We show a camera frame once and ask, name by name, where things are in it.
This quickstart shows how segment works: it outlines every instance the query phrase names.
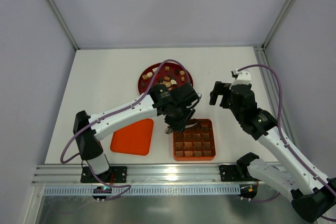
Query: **metal frame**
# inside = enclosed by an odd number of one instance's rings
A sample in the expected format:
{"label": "metal frame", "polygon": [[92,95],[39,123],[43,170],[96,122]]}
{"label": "metal frame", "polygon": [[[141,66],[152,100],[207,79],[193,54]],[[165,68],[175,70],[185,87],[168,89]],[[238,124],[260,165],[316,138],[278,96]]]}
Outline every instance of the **metal frame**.
{"label": "metal frame", "polygon": [[276,18],[276,20],[274,21],[269,33],[266,36],[265,42],[263,44],[263,49],[267,49],[267,47],[269,46],[270,42],[272,41],[275,33],[277,32],[277,30],[279,29],[279,27],[281,26],[283,20],[286,18],[287,14],[289,13],[291,7],[293,6],[295,0],[286,0]]}
{"label": "metal frame", "polygon": [[[285,171],[278,163],[269,163]],[[219,166],[212,164],[119,164],[127,166],[127,184],[133,185],[185,185],[185,184],[223,184],[220,180]],[[39,165],[33,178],[33,186],[78,185],[80,184],[81,165]],[[226,182],[224,184],[242,184]]]}
{"label": "metal frame", "polygon": [[35,224],[38,216],[38,210],[41,205],[44,188],[44,186],[33,187],[34,192],[31,196],[30,204],[27,209],[27,215],[23,222],[24,224]]}
{"label": "metal frame", "polygon": [[68,37],[69,39],[69,42],[72,44],[74,50],[78,50],[79,47],[75,41],[75,38],[73,37],[67,23],[65,22],[61,12],[59,11],[56,3],[54,0],[46,0],[49,7],[51,8],[53,14],[55,15],[56,19],[58,20],[61,28],[63,29],[64,33],[66,34],[66,36]]}

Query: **white table surface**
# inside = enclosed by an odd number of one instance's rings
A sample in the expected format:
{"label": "white table surface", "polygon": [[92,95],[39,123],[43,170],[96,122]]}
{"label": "white table surface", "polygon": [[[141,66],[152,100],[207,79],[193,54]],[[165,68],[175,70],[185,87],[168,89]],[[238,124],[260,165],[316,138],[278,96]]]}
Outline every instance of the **white table surface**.
{"label": "white table surface", "polygon": [[[45,163],[60,163],[60,154],[72,137],[77,112],[86,110],[88,114],[95,114],[136,98],[139,95],[137,85],[142,71],[165,59],[175,59],[182,63],[193,77],[196,92],[203,95],[193,118],[212,120],[216,147],[215,158],[205,163],[234,163],[248,152],[259,155],[267,162],[277,161],[272,153],[242,131],[231,111],[218,106],[219,101],[216,106],[209,106],[209,94],[215,81],[231,83],[234,80],[231,77],[231,70],[257,63],[253,48],[212,47],[77,51]],[[250,73],[252,90],[258,106],[270,111],[259,69],[250,69]],[[147,156],[112,152],[110,150],[112,135],[101,143],[110,163],[180,163],[173,158],[172,134],[166,135],[165,129],[164,117],[156,117],[150,152]],[[74,141],[65,158],[77,152]],[[76,157],[71,163],[80,162],[80,157]]]}

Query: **food piece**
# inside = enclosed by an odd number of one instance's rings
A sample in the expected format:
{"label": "food piece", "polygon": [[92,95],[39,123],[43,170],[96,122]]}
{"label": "food piece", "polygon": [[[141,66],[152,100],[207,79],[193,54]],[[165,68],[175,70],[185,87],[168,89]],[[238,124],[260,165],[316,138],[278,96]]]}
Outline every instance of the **food piece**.
{"label": "food piece", "polygon": [[204,156],[211,157],[211,151],[204,151]]}
{"label": "food piece", "polygon": [[209,139],[210,138],[210,134],[209,133],[203,133],[202,134],[202,138]]}
{"label": "food piece", "polygon": [[183,148],[183,143],[182,142],[176,142],[175,147],[176,148]]}
{"label": "food piece", "polygon": [[163,84],[165,84],[167,88],[170,88],[172,86],[169,81],[163,81]]}
{"label": "food piece", "polygon": [[201,143],[200,143],[200,142],[194,142],[194,148],[195,148],[195,149],[200,149],[200,148],[202,148]]}
{"label": "food piece", "polygon": [[184,133],[184,138],[185,139],[191,139],[191,133]]}
{"label": "food piece", "polygon": [[193,138],[194,139],[201,139],[201,134],[199,134],[199,133],[193,133]]}
{"label": "food piece", "polygon": [[207,123],[202,123],[202,131],[208,131],[209,130],[209,126]]}
{"label": "food piece", "polygon": [[175,152],[177,157],[183,157],[183,151]]}
{"label": "food piece", "polygon": [[210,142],[203,142],[203,148],[209,149],[210,148]]}
{"label": "food piece", "polygon": [[186,157],[192,157],[193,156],[193,151],[186,151],[186,152],[184,152],[184,155],[186,156]]}
{"label": "food piece", "polygon": [[186,148],[192,148],[193,147],[193,143],[192,142],[184,142],[184,147],[186,147]]}
{"label": "food piece", "polygon": [[180,140],[180,139],[182,139],[182,138],[183,138],[183,135],[182,135],[181,133],[177,133],[177,134],[176,134],[176,139],[179,139],[179,140]]}
{"label": "food piece", "polygon": [[202,151],[194,151],[195,157],[202,157]]}

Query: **gray wall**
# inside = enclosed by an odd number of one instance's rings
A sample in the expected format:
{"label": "gray wall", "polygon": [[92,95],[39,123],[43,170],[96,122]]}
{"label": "gray wall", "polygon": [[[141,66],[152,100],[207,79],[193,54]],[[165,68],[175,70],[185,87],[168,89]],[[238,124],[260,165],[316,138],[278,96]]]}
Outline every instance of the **gray wall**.
{"label": "gray wall", "polygon": [[55,0],[80,48],[261,44],[285,0]]}
{"label": "gray wall", "polygon": [[300,149],[336,177],[336,0],[296,0],[267,52]]}
{"label": "gray wall", "polygon": [[45,0],[0,0],[0,223],[17,223],[75,51]]}

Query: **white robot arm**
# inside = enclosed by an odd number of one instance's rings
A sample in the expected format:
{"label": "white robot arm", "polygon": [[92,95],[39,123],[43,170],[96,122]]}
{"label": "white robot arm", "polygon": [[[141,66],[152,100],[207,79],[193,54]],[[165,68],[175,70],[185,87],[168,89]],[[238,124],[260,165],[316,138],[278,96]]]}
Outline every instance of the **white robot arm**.
{"label": "white robot arm", "polygon": [[201,95],[195,92],[190,83],[186,83],[171,91],[164,84],[156,84],[141,101],[140,97],[99,114],[89,116],[85,111],[76,114],[74,134],[92,124],[76,137],[76,143],[81,159],[90,164],[96,175],[110,168],[99,141],[127,125],[159,115],[165,116],[171,131],[183,131],[195,113],[194,107]]}
{"label": "white robot arm", "polygon": [[336,190],[336,178],[330,179],[317,169],[281,131],[285,138],[283,141],[277,120],[257,107],[247,70],[234,70],[232,75],[235,78],[232,84],[215,83],[210,93],[210,105],[215,105],[218,95],[222,95],[219,106],[230,109],[241,128],[270,150],[288,174],[266,164],[253,153],[237,161],[239,170],[245,173],[244,177],[264,181],[280,192],[291,201],[295,211],[304,220],[314,222],[336,204],[335,193],[332,192]]}

